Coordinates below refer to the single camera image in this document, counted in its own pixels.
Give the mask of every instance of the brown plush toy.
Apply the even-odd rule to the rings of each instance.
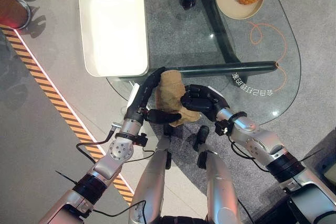
[[[168,113],[180,113],[182,118],[170,123],[176,127],[186,122],[195,122],[200,119],[198,112],[187,110],[182,106],[180,99],[185,94],[181,73],[169,70],[161,74],[161,81],[155,91],[156,108]]]

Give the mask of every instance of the black strap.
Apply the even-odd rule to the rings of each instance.
[[[123,132],[118,132],[115,134],[115,137],[122,137],[122,138],[127,138],[129,140],[131,140],[132,142],[135,142],[136,141],[136,137],[131,135],[131,134],[127,134],[127,133],[123,133]]]
[[[233,114],[233,115],[229,118],[229,120],[227,120],[227,122],[228,122],[229,124],[232,124],[232,123],[235,122],[236,119],[238,119],[238,118],[241,117],[241,116],[245,116],[245,117],[247,117],[247,114],[246,114],[244,111],[239,111],[239,112],[237,112],[236,114]]]

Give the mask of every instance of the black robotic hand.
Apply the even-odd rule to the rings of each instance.
[[[165,70],[165,67],[156,69],[147,77],[144,83],[140,85],[132,104],[127,109],[124,119],[133,119],[141,124],[144,119],[158,124],[172,123],[181,119],[180,114],[169,114],[154,109],[148,111],[146,109],[148,99],[152,95],[153,89],[159,84],[161,73]]]
[[[188,110],[202,112],[210,121],[216,121],[217,113],[223,108],[230,108],[224,97],[214,89],[201,85],[185,86],[181,103]]]

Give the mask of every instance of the red object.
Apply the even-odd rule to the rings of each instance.
[[[19,28],[27,20],[27,10],[17,0],[0,0],[0,24]]]

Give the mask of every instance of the round glass table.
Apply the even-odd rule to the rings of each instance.
[[[226,17],[216,0],[197,0],[189,10],[179,0],[144,2],[150,70],[180,69],[185,85],[212,86],[234,111],[245,111],[259,124],[290,107],[301,63],[279,0],[264,0],[261,9],[244,20]],[[143,78],[108,80],[128,98],[132,84],[141,84]],[[149,106],[155,107],[154,99]]]

